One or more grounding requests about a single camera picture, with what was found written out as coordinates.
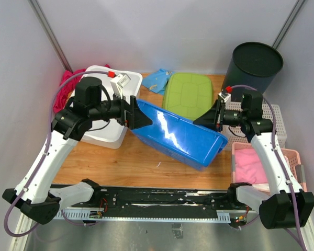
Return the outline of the green plastic basin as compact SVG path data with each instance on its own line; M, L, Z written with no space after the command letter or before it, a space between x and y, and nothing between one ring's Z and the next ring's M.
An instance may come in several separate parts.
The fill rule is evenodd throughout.
M194 121L212 107L213 97L214 90L208 76L175 73L166 85L162 108Z

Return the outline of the white plastic tub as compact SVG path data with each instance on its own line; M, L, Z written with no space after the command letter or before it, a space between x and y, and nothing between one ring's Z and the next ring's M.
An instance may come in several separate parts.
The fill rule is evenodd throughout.
M129 83L127 83L122 88L123 95L126 97L126 101L130 101L131 95L134 95L137 98L140 96L140 87L143 77L139 73L124 70L114 70L98 65L92 65L88 67L86 71L111 71L117 75L125 73L130 77ZM111 119L110 123L106 123L103 120L94 121L92 129L92 131L86 132L84 134L81 141L110 149L118 149L121 146L127 131L127 128L118 124L115 119Z

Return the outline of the blue plastic bin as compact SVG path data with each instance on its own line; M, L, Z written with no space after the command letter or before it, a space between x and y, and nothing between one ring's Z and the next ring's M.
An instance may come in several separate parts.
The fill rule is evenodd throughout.
M188 165L202 170L228 143L221 133L194 125L192 121L145 100L137 100L140 110L152 124L132 130L144 144Z

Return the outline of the large dark blue cylindrical container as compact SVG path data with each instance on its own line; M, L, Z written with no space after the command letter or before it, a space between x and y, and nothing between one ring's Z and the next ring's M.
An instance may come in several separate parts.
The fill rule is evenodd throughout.
M283 65L283 57L271 46L260 42L242 43L232 52L222 87L247 85L264 93Z

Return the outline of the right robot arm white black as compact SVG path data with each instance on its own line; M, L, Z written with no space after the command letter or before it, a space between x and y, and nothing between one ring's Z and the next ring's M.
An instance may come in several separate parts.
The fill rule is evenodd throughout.
M303 190L289 169L276 137L275 119L263 118L263 95L246 89L237 111L228 108L231 93L232 88L223 89L213 106L194 124L218 132L223 126L239 126L261 161L270 192L260 192L250 183L234 183L228 188L228 206L249 206L259 214L266 229L304 227L314 208L314 195Z

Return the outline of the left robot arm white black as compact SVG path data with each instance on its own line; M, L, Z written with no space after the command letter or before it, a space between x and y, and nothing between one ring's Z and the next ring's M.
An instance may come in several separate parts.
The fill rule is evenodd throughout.
M152 124L140 110L135 96L126 101L106 93L101 79L81 78L74 97L52 120L44 149L27 176L15 188L4 191L4 200L42 225L49 223L60 210L80 202L90 207L100 204L101 187L90 179L59 189L52 189L51 185L68 154L92 128L93 121L115 119L131 130ZM106 94L106 100L102 100L102 94Z

